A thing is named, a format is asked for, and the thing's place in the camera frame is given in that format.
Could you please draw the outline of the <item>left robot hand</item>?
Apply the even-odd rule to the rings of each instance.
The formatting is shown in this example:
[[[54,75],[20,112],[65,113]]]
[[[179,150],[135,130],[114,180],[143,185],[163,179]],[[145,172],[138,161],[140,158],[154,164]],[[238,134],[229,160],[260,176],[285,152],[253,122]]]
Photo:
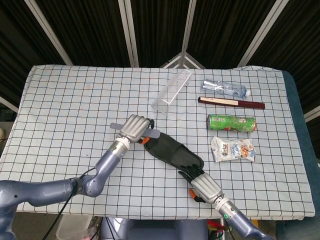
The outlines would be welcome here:
[[[126,138],[129,143],[142,143],[143,138],[158,138],[154,130],[155,121],[150,118],[132,114],[124,124],[111,123],[110,128],[119,130],[117,137]]]

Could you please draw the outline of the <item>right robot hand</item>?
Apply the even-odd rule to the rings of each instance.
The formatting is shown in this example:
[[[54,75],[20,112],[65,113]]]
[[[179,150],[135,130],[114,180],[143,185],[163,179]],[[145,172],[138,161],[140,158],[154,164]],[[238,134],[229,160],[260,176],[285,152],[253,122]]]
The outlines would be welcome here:
[[[223,199],[221,187],[198,165],[182,165],[178,173],[192,186],[189,194],[195,202],[217,204]]]

